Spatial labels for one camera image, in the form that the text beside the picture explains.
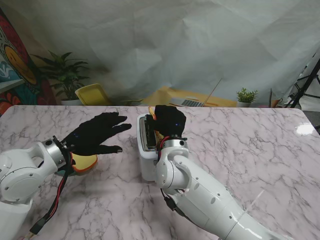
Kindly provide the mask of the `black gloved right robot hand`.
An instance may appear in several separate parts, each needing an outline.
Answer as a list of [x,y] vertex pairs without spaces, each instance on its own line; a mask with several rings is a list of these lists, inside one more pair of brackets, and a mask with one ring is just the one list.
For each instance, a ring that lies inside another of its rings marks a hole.
[[186,116],[175,106],[156,105],[154,109],[155,119],[147,115],[147,123],[164,137],[182,137],[185,129]]

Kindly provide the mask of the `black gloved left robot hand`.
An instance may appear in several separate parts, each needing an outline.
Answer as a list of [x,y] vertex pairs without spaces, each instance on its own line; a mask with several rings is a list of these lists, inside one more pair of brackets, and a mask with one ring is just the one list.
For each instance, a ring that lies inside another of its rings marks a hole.
[[124,123],[126,116],[118,112],[103,112],[94,118],[81,123],[68,134],[61,143],[79,156],[105,155],[121,153],[123,149],[118,145],[103,145],[103,143],[124,131],[131,129],[130,123]]

